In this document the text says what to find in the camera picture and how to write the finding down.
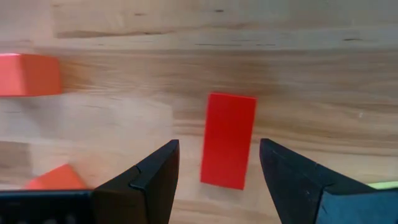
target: green object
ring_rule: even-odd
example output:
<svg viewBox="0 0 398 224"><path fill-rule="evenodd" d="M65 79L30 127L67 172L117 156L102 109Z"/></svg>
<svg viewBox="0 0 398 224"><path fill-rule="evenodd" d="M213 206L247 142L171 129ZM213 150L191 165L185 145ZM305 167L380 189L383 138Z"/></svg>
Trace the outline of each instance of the green object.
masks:
<svg viewBox="0 0 398 224"><path fill-rule="evenodd" d="M368 184L368 185L370 187L373 187L374 189L378 189L378 190L393 189L393 188L398 187L398 181L374 183L374 184Z"/></svg>

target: light wood tabletop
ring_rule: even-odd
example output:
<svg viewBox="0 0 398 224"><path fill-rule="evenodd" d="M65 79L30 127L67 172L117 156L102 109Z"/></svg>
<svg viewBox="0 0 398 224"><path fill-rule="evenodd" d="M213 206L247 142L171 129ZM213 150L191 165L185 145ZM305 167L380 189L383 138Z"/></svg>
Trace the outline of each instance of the light wood tabletop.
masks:
<svg viewBox="0 0 398 224"><path fill-rule="evenodd" d="M365 183L398 180L398 3L325 2L1 1L0 52L59 58L65 92L0 98L0 188L66 162L96 187L170 139L170 223L280 223L260 138ZM258 98L243 191L199 180L212 91Z"/></svg>

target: orange rectangular block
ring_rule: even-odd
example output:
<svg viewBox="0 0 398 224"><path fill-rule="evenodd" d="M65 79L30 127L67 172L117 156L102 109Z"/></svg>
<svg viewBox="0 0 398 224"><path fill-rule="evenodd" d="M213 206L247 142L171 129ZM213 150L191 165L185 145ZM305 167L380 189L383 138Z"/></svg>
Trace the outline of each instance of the orange rectangular block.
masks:
<svg viewBox="0 0 398 224"><path fill-rule="evenodd" d="M87 189L86 184L69 164L31 180L26 186L29 190L73 190Z"/></svg>
<svg viewBox="0 0 398 224"><path fill-rule="evenodd" d="M0 54L0 96L40 96L62 92L58 59Z"/></svg>

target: wooden surface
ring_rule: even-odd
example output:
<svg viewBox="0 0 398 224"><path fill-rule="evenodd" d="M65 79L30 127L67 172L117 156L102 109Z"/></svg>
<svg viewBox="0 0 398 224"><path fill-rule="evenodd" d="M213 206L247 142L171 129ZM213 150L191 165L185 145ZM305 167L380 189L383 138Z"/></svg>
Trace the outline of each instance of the wooden surface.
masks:
<svg viewBox="0 0 398 224"><path fill-rule="evenodd" d="M84 14L91 1L0 2L0 52L58 57L65 87L59 96L0 98L0 187L18 188L65 162L95 187L172 138L180 139L181 161L171 223L279 223L261 173L260 138L271 138L363 182L398 179L395 14L380 12L380 18L367 21L362 16L358 27L347 19L308 27L302 20L295 30L289 27L297 18L290 16L289 26L282 26L287 31L234 26L139 35L130 16L145 22L145 16L134 13L158 12L161 7L142 3L137 12L134 5L123 8L132 11L127 13L128 26L111 29L110 37L114 10L127 1L118 1L115 8L105 7L110 6L107 0L95 2L93 14ZM248 9L254 10L260 1L250 2L254 5ZM239 3L218 1L205 8L237 13ZM179 9L175 7L168 13ZM282 11L277 15L283 17ZM257 12L253 18L260 18ZM233 15L220 20L228 22ZM203 26L202 16L185 22ZM142 24L161 28L174 22L171 18ZM88 30L93 23L95 29ZM87 31L95 35L88 38ZM258 39L245 42L251 34ZM369 40L382 39L362 41L364 34ZM262 45L269 36L281 44ZM230 44L234 40L239 44ZM243 191L199 182L206 97L211 91L258 97Z"/></svg>

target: red block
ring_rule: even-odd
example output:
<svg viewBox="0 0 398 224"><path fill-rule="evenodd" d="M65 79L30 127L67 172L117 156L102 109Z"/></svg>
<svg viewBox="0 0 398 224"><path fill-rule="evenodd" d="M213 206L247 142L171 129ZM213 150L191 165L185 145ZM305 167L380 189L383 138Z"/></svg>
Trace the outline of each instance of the red block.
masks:
<svg viewBox="0 0 398 224"><path fill-rule="evenodd" d="M0 96L40 96L62 92L56 58L0 54Z"/></svg>
<svg viewBox="0 0 398 224"><path fill-rule="evenodd" d="M79 175L68 164L36 177L26 186L29 190L72 190L87 189Z"/></svg>
<svg viewBox="0 0 398 224"><path fill-rule="evenodd" d="M256 99L212 93L208 99L201 181L243 189Z"/></svg>

